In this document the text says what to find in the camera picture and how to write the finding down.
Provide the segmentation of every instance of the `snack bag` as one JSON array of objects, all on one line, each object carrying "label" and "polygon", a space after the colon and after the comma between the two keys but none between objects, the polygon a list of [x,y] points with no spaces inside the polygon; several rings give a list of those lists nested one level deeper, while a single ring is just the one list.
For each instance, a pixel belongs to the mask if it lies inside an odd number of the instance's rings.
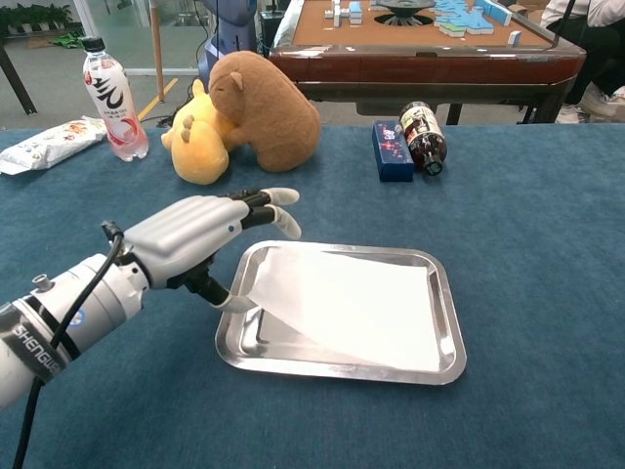
[{"label": "snack bag", "polygon": [[101,119],[82,117],[37,134],[0,153],[0,173],[16,175],[49,169],[106,135]]}]

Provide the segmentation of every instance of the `brown bottle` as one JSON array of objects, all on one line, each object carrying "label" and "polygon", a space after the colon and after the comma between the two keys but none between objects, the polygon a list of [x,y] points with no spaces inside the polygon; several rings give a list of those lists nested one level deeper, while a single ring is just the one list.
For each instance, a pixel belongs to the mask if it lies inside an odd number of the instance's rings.
[{"label": "brown bottle", "polygon": [[421,101],[410,103],[401,110],[398,126],[408,143],[417,171],[432,176],[442,171],[447,143],[432,109]]}]

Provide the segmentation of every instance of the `blue tablecloth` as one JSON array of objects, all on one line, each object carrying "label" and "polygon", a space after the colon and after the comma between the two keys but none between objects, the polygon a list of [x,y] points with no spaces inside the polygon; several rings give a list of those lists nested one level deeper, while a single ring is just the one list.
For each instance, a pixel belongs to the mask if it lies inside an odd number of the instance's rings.
[{"label": "blue tablecloth", "polygon": [[[128,228],[195,193],[300,190],[303,240],[416,248],[447,270],[468,354],[445,387],[243,371],[217,355],[219,313],[186,290],[145,310],[45,387],[33,468],[625,467],[625,127],[446,128],[436,178],[380,183],[369,127],[325,128],[318,152],[266,174],[248,152],[216,185],[151,153],[103,143],[49,171],[0,178],[0,298],[106,252]],[[0,149],[32,132],[0,132]],[[240,236],[212,270],[230,284]],[[24,400],[0,413],[0,467]]]}]

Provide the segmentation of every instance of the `plastic bottle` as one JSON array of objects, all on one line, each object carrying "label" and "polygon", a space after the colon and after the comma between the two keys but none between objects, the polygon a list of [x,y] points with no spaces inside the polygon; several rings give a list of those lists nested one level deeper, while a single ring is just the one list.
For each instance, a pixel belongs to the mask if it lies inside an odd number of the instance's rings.
[{"label": "plastic bottle", "polygon": [[421,101],[406,105],[399,114],[398,127],[408,143],[417,170],[432,176],[442,171],[447,143],[432,109]]},{"label": "plastic bottle", "polygon": [[124,68],[106,51],[102,38],[86,37],[82,44],[87,53],[85,86],[104,120],[113,152],[124,161],[146,157],[147,135],[135,112]]}]

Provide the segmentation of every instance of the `pants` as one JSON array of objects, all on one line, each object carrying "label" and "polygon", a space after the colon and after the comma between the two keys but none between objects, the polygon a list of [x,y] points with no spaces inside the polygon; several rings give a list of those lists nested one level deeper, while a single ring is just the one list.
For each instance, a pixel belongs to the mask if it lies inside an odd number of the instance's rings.
[{"label": "pants", "polygon": [[[561,23],[558,20],[547,29],[557,32]],[[590,27],[585,17],[569,19],[562,29],[562,37],[586,51],[586,62],[566,97],[567,104],[578,104],[591,82],[607,95],[625,85],[625,20],[610,26]]]}]

